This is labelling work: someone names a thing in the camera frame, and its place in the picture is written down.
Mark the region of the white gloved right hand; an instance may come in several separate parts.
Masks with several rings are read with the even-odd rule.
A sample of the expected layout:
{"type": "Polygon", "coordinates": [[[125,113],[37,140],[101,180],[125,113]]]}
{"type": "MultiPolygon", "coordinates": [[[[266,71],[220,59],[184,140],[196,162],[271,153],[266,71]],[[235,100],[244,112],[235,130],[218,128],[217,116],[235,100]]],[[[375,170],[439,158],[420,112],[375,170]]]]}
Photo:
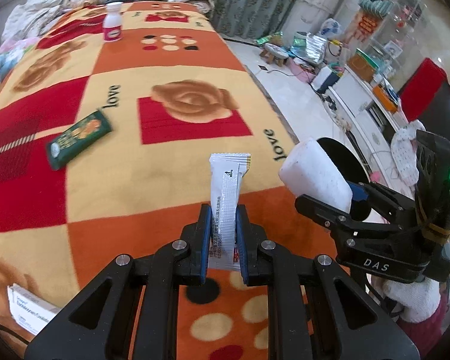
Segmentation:
{"type": "Polygon", "coordinates": [[[441,303],[440,284],[430,278],[415,283],[385,280],[382,290],[386,297],[403,306],[400,317],[407,323],[421,323],[428,320],[441,303]]]}

